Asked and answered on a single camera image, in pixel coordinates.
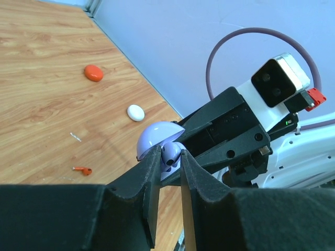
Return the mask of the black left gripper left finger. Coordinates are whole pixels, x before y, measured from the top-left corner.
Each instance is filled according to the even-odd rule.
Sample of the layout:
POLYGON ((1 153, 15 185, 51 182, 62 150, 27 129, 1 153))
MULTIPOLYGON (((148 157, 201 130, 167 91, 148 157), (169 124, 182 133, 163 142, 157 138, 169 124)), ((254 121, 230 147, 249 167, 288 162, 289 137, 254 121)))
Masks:
POLYGON ((150 250, 161 149, 107 185, 2 185, 1 250, 150 250))

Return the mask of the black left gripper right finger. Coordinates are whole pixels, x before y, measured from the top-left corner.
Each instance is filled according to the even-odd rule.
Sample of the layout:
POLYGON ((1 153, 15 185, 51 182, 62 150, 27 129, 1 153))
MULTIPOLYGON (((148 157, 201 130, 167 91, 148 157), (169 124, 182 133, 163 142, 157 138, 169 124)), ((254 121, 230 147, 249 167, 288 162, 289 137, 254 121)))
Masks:
POLYGON ((334 250, 334 190, 230 188, 184 150, 186 250, 334 250))

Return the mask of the lilac earbud charging case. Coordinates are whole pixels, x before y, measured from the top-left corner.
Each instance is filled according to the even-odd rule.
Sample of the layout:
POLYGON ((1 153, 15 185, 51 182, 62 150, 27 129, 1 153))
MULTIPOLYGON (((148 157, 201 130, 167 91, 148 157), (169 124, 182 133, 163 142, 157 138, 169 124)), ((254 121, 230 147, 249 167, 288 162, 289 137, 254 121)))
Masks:
MULTIPOLYGON (((167 142, 178 142, 177 139, 184 133, 185 129, 173 122, 161 121, 153 123, 148 126, 139 136, 137 142, 137 160, 141 161, 144 159, 149 150, 158 145, 161 148, 167 142)), ((172 167, 166 172, 161 171, 161 181, 166 180, 177 172, 181 167, 181 157, 177 167, 172 167)))

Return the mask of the white earbud charging case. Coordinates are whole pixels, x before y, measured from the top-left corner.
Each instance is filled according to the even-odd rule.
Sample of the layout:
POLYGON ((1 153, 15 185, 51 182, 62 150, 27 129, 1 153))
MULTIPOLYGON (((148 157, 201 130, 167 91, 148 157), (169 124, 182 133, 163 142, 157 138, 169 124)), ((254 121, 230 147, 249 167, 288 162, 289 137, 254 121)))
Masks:
POLYGON ((140 106, 135 104, 130 105, 127 108, 127 115, 131 120, 135 122, 140 122, 145 118, 144 110, 140 106))

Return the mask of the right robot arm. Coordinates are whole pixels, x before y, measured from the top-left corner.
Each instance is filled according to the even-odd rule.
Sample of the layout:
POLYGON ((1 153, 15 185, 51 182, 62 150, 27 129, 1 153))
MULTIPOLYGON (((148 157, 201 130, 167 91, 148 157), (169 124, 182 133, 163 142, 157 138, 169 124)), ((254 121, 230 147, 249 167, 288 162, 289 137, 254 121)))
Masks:
POLYGON ((289 109, 308 102, 270 108, 250 83, 229 87, 179 122, 176 143, 230 187, 317 187, 334 179, 334 123, 299 122, 289 109))

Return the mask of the lilac earbud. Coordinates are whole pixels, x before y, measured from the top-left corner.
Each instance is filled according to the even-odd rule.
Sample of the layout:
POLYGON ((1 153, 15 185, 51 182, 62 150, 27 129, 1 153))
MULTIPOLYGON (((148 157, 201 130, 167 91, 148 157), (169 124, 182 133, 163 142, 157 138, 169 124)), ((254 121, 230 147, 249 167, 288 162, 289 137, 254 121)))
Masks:
POLYGON ((161 151, 161 171, 166 172, 172 167, 177 167, 180 161, 182 144, 179 142, 167 142, 161 151))

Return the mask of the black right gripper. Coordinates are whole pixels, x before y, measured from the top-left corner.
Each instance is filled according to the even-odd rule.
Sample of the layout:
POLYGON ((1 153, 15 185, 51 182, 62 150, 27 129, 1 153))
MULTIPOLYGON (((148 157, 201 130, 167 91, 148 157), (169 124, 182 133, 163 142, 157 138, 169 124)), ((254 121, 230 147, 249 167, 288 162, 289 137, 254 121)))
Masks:
POLYGON ((222 181, 230 187, 254 187, 267 172, 270 137, 245 99, 229 87, 178 123, 177 139, 210 174, 225 167, 222 181))

